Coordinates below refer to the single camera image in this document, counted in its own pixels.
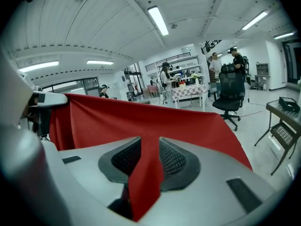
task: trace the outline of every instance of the white floor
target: white floor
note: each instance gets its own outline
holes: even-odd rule
[[[237,121],[238,131],[234,131],[235,126],[231,122],[226,120],[226,123],[233,129],[234,134],[239,139],[251,163],[253,171],[269,182],[276,190],[287,187],[292,182],[301,165],[301,139],[298,141],[292,158],[290,160],[288,159],[293,148],[273,176],[271,176],[270,173],[277,166],[283,154],[283,148],[277,140],[270,138],[270,133],[268,133],[256,147],[254,147],[254,144],[269,126],[269,111],[265,108],[266,103],[278,100],[279,96],[291,97],[298,101],[299,93],[288,89],[276,91],[251,90],[250,103],[260,105],[249,104],[247,102],[248,96],[249,91],[247,90],[244,105],[237,111],[238,115],[241,116],[241,121]],[[151,105],[159,105],[158,97],[144,98],[149,100]],[[223,113],[221,110],[212,106],[213,101],[213,96],[206,100],[206,112]],[[190,101],[180,102],[180,106],[181,109],[185,110],[202,111],[202,108],[199,107],[198,100],[193,100],[192,106],[190,106]],[[278,122],[279,118],[273,115],[271,125]]]

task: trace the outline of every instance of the white ceiling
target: white ceiling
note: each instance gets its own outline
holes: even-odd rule
[[[266,9],[250,28],[269,35],[294,29],[277,0],[33,0],[23,2],[1,43],[19,67],[59,60],[59,66],[28,72],[34,83],[113,73],[158,52],[195,41],[243,38],[241,28]],[[161,36],[147,8],[158,6],[169,31]],[[114,65],[87,65],[110,60]]]

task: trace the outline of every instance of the black shirt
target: black shirt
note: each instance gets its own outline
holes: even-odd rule
[[[244,59],[240,54],[238,54],[236,57],[234,57],[233,64],[235,64],[235,65],[240,64],[240,68],[236,69],[236,70],[240,70],[242,72],[242,74],[245,74],[246,72],[245,72],[243,63],[244,63]]]
[[[106,98],[109,98],[108,95],[107,95],[107,93],[105,93],[105,92],[100,92],[100,93],[99,93],[99,97],[103,97],[103,96],[105,96]]]

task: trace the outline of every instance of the ceiling light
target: ceiling light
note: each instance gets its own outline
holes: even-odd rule
[[[50,67],[50,66],[55,66],[55,65],[58,65],[58,61],[53,61],[53,62],[42,63],[42,64],[38,64],[38,65],[28,66],[28,67],[19,69],[19,71],[25,73],[25,72],[28,72],[28,71],[31,71],[31,70],[37,70],[37,69]]]
[[[257,23],[259,20],[261,20],[262,18],[264,18],[266,15],[268,15],[268,13],[266,13],[266,12],[260,13],[256,18],[254,18],[251,22],[249,22],[242,29],[243,30],[247,30],[249,27],[251,27],[252,25],[254,25],[255,23]]]
[[[71,90],[71,91],[76,91],[76,90],[79,90],[79,89],[83,89],[83,88],[73,89],[73,90]]]
[[[150,13],[152,19],[155,21],[156,25],[160,29],[160,32],[163,36],[168,35],[168,30],[166,28],[166,25],[164,23],[164,20],[160,14],[160,11],[157,6],[153,6],[149,9],[147,9]]]
[[[278,37],[276,37],[275,39],[277,40],[277,39],[281,39],[281,38],[284,38],[284,37],[287,37],[287,36],[292,36],[293,35],[293,32],[290,32],[290,33],[287,33],[287,34],[283,34],[283,35],[281,35],[281,36],[278,36]]]
[[[112,65],[114,62],[110,61],[97,61],[97,60],[88,60],[87,65]]]

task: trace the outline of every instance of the red cloth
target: red cloth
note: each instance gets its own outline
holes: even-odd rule
[[[58,150],[101,145],[141,136],[141,158],[128,182],[135,221],[160,196],[163,168],[159,160],[159,137],[226,153],[252,169],[236,136],[216,113],[75,94],[66,96],[69,98],[69,105],[54,109],[51,115],[50,139]]]

